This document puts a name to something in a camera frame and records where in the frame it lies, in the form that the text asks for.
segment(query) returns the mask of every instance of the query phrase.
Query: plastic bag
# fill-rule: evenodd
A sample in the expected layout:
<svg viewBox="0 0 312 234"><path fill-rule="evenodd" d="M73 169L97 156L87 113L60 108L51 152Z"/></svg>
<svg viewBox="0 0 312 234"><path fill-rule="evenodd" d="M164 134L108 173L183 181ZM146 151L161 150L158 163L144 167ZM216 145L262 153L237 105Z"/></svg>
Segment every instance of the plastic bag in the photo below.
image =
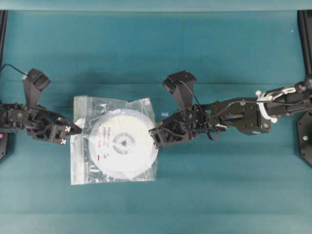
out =
<svg viewBox="0 0 312 234"><path fill-rule="evenodd" d="M71 137L71 184L153 181L158 149L148 130L155 115L149 98L133 102L78 96Z"/></svg>

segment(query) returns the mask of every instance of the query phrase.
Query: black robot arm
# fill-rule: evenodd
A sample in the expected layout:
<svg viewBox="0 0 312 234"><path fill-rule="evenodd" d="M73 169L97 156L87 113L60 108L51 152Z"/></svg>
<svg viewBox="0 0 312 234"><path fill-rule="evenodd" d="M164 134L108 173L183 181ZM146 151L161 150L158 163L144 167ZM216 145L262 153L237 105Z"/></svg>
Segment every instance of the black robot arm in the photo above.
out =
<svg viewBox="0 0 312 234"><path fill-rule="evenodd" d="M79 134L81 129L58 113L38 105L42 91L50 84L41 71L31 69L23 78L26 104L0 103L0 158L5 155L8 133L26 129L35 140L64 145L66 136Z"/></svg>
<svg viewBox="0 0 312 234"><path fill-rule="evenodd" d="M196 78L185 71L172 74L163 82L180 108L150 130L156 147L184 143L201 133L207 134L210 140L217 140L220 133L230 127L247 135L269 133L271 123L276 123L279 117L312 108L311 77L294 87L265 93L257 91L257 97L238 97L204 105L193 93L195 82Z"/></svg>

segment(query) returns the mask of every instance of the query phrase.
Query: metal bracket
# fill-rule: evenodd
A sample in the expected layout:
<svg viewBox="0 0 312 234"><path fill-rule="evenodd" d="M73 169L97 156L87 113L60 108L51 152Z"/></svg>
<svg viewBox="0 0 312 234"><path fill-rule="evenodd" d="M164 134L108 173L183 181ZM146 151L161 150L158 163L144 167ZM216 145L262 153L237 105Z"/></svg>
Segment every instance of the metal bracket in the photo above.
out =
<svg viewBox="0 0 312 234"><path fill-rule="evenodd" d="M312 111L307 111L297 122L300 154L312 166Z"/></svg>

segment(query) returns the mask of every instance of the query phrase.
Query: teal mat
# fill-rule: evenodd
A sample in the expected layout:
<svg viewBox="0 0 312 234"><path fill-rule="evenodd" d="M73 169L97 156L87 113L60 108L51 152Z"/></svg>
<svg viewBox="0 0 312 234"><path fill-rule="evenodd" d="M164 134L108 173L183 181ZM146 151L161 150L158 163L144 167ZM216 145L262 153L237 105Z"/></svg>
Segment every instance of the teal mat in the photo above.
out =
<svg viewBox="0 0 312 234"><path fill-rule="evenodd" d="M150 97L156 119L177 105L161 86L192 72L202 103L253 97L305 76L296 12L9 12L3 55L52 84L40 104L72 118L73 97ZM1 73L3 102L23 102L21 76ZM272 133L230 129L163 148L155 182L70 186L69 145L10 138L0 162L0 233L307 234L312 169L295 120Z"/></svg>

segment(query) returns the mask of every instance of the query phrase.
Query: cable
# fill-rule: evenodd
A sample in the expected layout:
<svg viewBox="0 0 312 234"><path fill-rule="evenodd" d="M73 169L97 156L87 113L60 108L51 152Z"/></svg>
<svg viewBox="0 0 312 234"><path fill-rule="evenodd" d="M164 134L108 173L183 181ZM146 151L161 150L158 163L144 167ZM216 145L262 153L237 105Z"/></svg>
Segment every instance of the cable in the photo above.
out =
<svg viewBox="0 0 312 234"><path fill-rule="evenodd" d="M216 116L220 115L221 113L223 113L224 111L226 111L232 104L241 103L241 102L244 102L244 103L277 103L277 104L282 104L284 106L295 106L295 105L299 105L299 104L303 103L303 101L299 101L299 102L295 102L295 103L283 103L283 102L279 102L279 101L244 101L244 100L232 101L224 109L222 109L221 111L217 112L214 115L211 115L211 117L216 117Z"/></svg>
<svg viewBox="0 0 312 234"><path fill-rule="evenodd" d="M17 72L23 74L23 75L27 75L25 72L21 71L20 69L16 68L15 66L13 66L12 64L10 63L5 63L1 68L0 68L0 72L6 67L6 66L10 66L12 67L13 69L15 69Z"/></svg>
<svg viewBox="0 0 312 234"><path fill-rule="evenodd" d="M199 103L199 101L198 101L198 99L197 99L195 93L190 89L190 87L189 87L186 83L184 83L183 81L181 81L181 80L178 80L177 82L180 82L181 84L183 84L183 85L189 90L189 92L193 95L193 97L195 98L196 102L198 103L198 107L199 107L201 113L203 113L204 115L206 115L207 113L205 113L205 112L203 111L203 109L201 108L201 105L200 105L200 103Z"/></svg>
<svg viewBox="0 0 312 234"><path fill-rule="evenodd" d="M190 89L190 87L183 81L181 80L178 80L177 82L180 82L181 84L183 84L188 90L189 92L193 95L193 97L195 98L196 102L198 103L198 107L200 109L200 111L204 114L204 115L209 115L208 113L205 113L203 111L203 109L201 108L201 104L199 103L195 93ZM279 102L279 101L244 101L244 100L241 100L241 101L232 101L230 102L224 109L222 109L221 111L217 112L216 114L214 115L210 115L211 117L216 117L218 115L220 115L221 113L223 113L224 111L226 111L232 104L235 104L235 103L241 103L241 102L244 102L244 103L277 103L277 104L282 104L284 106L295 106L295 105L298 105L298 104L301 104L303 103L303 101L299 101L299 102L295 102L295 103L283 103L283 102Z"/></svg>

